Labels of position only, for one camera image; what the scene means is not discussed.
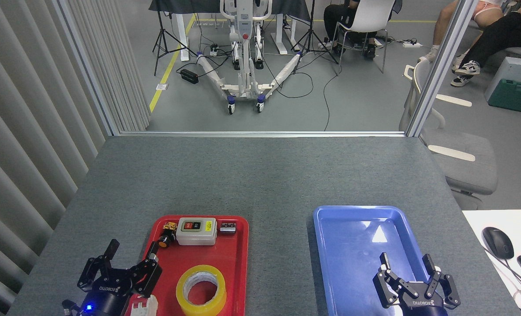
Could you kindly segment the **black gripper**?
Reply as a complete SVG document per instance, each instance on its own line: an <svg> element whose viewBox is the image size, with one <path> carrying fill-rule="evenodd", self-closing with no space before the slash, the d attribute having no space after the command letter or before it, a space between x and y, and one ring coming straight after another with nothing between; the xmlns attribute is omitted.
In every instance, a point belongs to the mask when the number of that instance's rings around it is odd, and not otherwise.
<svg viewBox="0 0 521 316"><path fill-rule="evenodd" d="M162 274L158 242L152 242L144 260L129 270L129 276L108 276L119 245L112 239L104 254L88 258L77 282L78 288L87 293L80 306L81 316L122 316L132 293L151 296Z"/></svg>
<svg viewBox="0 0 521 316"><path fill-rule="evenodd" d="M423 255L423 264L430 278L424 294L412 298L413 288L403 278L397 276L389 264L386 253L379 256L381 265L372 278L379 302L383 308L389 308L399 299L403 316L448 316L448 309L455 309L461 304L453 276L441 272L435 266L431 255ZM444 293L444 299L435 292L438 284Z"/></svg>

